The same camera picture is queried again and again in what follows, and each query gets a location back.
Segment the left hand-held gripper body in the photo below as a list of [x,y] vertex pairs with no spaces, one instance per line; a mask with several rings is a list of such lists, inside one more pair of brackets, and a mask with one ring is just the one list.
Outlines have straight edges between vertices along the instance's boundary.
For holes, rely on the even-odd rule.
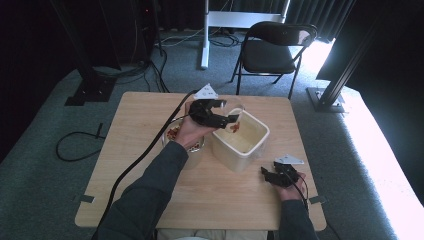
[[220,120],[222,115],[212,111],[213,102],[219,99],[219,95],[211,87],[206,84],[194,94],[194,101],[189,110],[189,116],[193,121],[202,126],[221,128]]

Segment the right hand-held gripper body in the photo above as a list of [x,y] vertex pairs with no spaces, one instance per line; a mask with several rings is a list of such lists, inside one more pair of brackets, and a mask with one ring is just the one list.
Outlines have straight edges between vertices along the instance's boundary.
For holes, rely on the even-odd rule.
[[278,179],[280,182],[280,187],[287,188],[295,184],[299,179],[299,174],[294,168],[294,165],[303,165],[304,161],[298,159],[294,156],[286,154],[282,157],[278,157],[274,160],[274,172],[276,173],[275,177],[266,177]]

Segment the clear plastic cup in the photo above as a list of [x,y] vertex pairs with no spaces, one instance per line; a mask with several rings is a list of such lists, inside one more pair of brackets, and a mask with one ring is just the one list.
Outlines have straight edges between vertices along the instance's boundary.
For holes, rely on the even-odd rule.
[[228,133],[236,133],[239,130],[244,109],[245,107],[238,96],[223,98],[220,114],[229,119],[225,127]]

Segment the white square plastic bin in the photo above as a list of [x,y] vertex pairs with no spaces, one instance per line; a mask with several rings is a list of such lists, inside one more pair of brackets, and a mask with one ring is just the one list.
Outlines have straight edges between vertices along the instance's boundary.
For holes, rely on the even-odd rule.
[[270,129],[243,111],[236,124],[212,133],[212,153],[233,172],[244,171],[264,151]]

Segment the small round bowl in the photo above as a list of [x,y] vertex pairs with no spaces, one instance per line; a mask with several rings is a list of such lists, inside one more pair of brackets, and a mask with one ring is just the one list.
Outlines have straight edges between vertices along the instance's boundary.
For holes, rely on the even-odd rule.
[[[162,146],[165,147],[170,141],[174,141],[177,133],[180,130],[181,124],[183,122],[182,118],[173,119],[171,123],[166,128],[165,132],[162,134],[161,142]],[[205,138],[200,138],[192,147],[188,150],[188,160],[185,163],[184,169],[191,170],[194,169],[202,159],[203,147],[205,144]]]

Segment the person's right hand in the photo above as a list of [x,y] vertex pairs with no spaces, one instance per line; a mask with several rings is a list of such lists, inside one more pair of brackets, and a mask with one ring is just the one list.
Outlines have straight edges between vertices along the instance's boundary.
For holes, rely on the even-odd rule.
[[294,184],[287,188],[282,188],[279,186],[276,186],[275,189],[279,195],[279,198],[281,201],[289,201],[289,200],[303,200],[304,193],[305,193],[305,186],[304,186],[304,178],[306,175],[302,172],[299,172],[299,179]]

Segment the person's left hand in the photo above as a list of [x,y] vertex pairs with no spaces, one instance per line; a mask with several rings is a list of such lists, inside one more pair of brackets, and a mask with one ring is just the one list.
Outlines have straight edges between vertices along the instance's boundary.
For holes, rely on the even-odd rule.
[[216,131],[216,128],[202,126],[192,120],[188,115],[192,101],[185,103],[185,114],[187,115],[180,125],[180,129],[174,141],[180,144],[186,150],[195,145],[203,136]]

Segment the black folding chair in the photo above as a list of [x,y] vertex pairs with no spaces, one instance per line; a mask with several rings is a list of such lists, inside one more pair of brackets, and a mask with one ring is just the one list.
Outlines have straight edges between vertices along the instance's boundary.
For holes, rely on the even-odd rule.
[[304,51],[315,41],[318,31],[312,24],[285,24],[262,21],[252,25],[242,42],[231,82],[237,79],[240,93],[243,76],[275,76],[276,84],[292,74],[288,98],[291,98]]

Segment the black metal stand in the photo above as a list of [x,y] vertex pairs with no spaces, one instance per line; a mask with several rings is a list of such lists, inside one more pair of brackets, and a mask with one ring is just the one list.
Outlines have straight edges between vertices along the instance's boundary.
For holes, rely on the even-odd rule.
[[343,113],[343,87],[350,80],[375,39],[391,0],[355,0],[317,79],[328,80],[325,88],[307,92],[316,112]]
[[49,3],[70,43],[70,53],[81,77],[81,83],[74,95],[67,98],[65,105],[83,106],[86,102],[108,102],[117,79],[100,76],[95,71],[63,0],[49,0]]

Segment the white desk frame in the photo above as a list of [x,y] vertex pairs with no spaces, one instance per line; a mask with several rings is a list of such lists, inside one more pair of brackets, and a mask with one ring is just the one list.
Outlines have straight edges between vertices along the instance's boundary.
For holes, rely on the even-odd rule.
[[273,21],[284,23],[287,18],[287,13],[291,0],[284,0],[283,7],[280,13],[234,12],[224,10],[212,11],[209,9],[210,0],[204,0],[204,2],[204,36],[200,67],[202,69],[207,69],[209,67],[210,27],[247,29],[255,23],[261,21]]

